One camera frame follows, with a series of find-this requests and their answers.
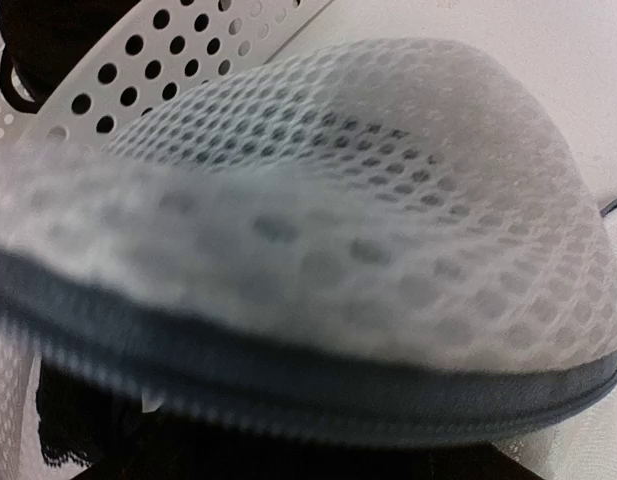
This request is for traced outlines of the white perforated plastic basket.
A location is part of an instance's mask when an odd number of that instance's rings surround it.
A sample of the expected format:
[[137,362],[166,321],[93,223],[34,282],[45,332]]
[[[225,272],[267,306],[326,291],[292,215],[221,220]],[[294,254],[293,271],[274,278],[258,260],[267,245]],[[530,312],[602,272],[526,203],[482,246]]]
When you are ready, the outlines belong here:
[[[142,1],[77,64],[37,114],[0,92],[0,150],[54,140],[98,148],[207,80],[260,66],[324,1]],[[4,44],[0,35],[0,57]]]

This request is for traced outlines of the white mesh laundry bag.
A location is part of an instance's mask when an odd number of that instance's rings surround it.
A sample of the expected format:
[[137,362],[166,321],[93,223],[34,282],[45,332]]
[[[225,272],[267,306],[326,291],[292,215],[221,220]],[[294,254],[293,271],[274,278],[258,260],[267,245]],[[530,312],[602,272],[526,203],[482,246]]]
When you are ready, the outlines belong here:
[[[140,401],[136,446],[47,465],[43,361]],[[329,47],[0,154],[0,479],[548,479],[616,386],[604,215],[468,45]]]

